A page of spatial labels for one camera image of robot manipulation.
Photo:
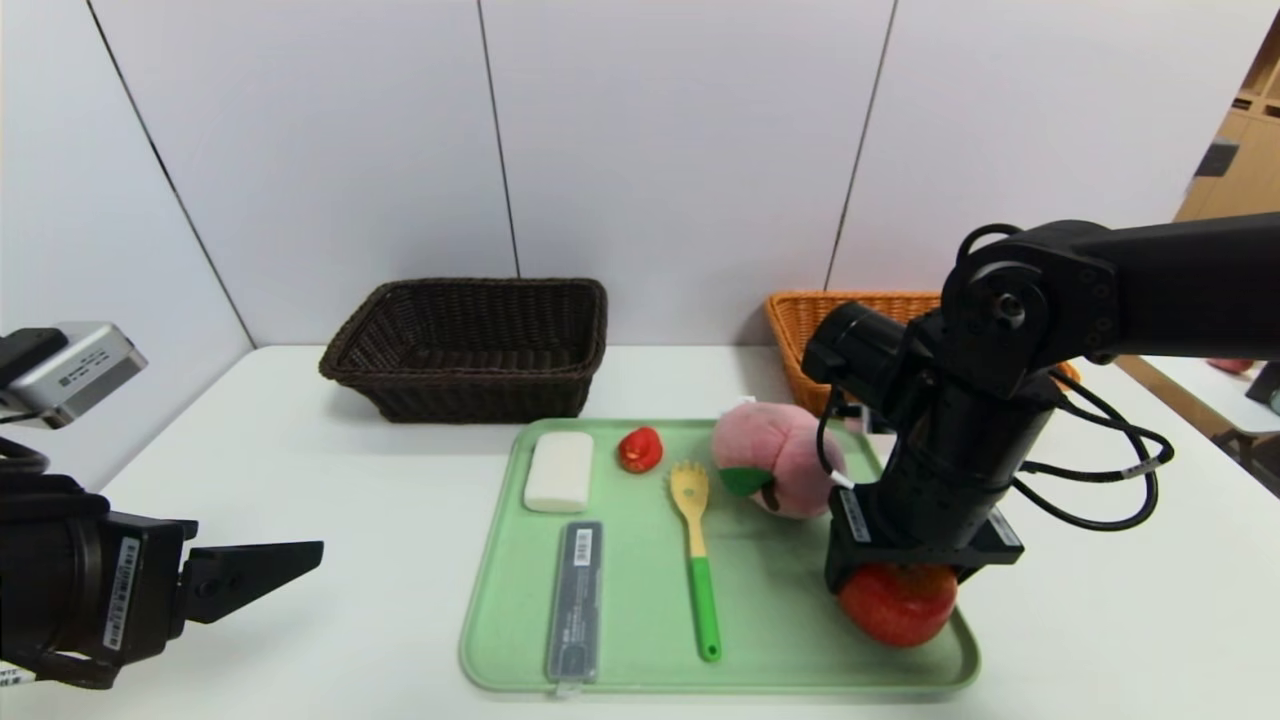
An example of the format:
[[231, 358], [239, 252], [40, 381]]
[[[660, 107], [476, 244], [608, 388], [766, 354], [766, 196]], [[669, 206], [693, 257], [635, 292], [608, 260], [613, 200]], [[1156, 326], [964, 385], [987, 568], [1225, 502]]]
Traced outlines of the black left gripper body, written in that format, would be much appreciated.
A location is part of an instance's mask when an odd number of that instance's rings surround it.
[[3, 661], [38, 682], [110, 689], [180, 634], [193, 520], [106, 512], [3, 525]]

